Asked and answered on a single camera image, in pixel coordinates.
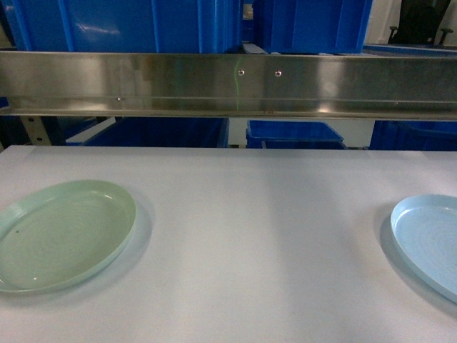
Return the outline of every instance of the table surface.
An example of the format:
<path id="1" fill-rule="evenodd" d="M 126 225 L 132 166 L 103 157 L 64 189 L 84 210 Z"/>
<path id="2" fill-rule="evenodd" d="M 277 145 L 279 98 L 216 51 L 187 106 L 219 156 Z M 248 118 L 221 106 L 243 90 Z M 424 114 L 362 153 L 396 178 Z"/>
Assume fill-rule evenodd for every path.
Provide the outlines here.
<path id="1" fill-rule="evenodd" d="M 0 210 L 75 179 L 127 189 L 132 240 L 95 277 L 0 294 L 2 342 L 456 342 L 457 304 L 393 247 L 415 194 L 457 196 L 457 153 L 13 146 Z"/>

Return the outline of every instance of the metal rail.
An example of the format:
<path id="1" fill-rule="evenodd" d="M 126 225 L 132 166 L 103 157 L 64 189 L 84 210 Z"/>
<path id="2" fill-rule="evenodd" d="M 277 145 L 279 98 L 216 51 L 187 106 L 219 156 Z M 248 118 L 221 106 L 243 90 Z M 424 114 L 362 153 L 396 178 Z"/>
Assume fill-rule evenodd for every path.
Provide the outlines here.
<path id="1" fill-rule="evenodd" d="M 0 52 L 18 115 L 457 119 L 457 59 Z"/>

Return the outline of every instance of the plate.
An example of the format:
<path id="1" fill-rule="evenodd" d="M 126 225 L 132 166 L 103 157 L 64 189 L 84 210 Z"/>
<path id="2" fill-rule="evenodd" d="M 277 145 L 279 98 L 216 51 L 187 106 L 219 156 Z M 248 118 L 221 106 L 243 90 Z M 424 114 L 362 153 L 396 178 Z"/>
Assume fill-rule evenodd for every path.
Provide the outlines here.
<path id="1" fill-rule="evenodd" d="M 111 263 L 133 234 L 135 202 L 111 182 L 66 182 L 0 212 L 0 292 L 55 291 Z"/>
<path id="2" fill-rule="evenodd" d="M 457 198 L 418 195 L 392 211 L 394 242 L 407 265 L 457 303 Z"/>

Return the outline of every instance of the metal frame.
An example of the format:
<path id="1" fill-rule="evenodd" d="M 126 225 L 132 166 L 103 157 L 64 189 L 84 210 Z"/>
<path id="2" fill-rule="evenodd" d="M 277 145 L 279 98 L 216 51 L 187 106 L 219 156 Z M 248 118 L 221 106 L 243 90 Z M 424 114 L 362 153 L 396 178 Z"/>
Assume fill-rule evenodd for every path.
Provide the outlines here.
<path id="1" fill-rule="evenodd" d="M 457 119 L 457 59 L 0 52 L 18 115 Z"/>

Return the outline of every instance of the blue bin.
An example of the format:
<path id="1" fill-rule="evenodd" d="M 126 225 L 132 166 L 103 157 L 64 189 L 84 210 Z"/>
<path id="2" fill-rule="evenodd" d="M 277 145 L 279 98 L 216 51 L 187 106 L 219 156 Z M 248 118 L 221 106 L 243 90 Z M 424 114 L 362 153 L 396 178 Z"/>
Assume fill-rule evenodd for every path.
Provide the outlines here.
<path id="1" fill-rule="evenodd" d="M 357 54 L 373 0 L 255 0 L 254 43 L 285 54 Z"/>
<path id="2" fill-rule="evenodd" d="M 242 0 L 2 0 L 18 50 L 223 53 Z"/>
<path id="3" fill-rule="evenodd" d="M 343 137 L 317 121 L 248 121 L 250 149 L 345 149 Z"/>
<path id="4" fill-rule="evenodd" d="M 228 139 L 228 119 L 124 118 L 82 145 L 224 148 Z"/>
<path id="5" fill-rule="evenodd" d="M 377 121 L 369 149 L 457 151 L 457 122 Z"/>

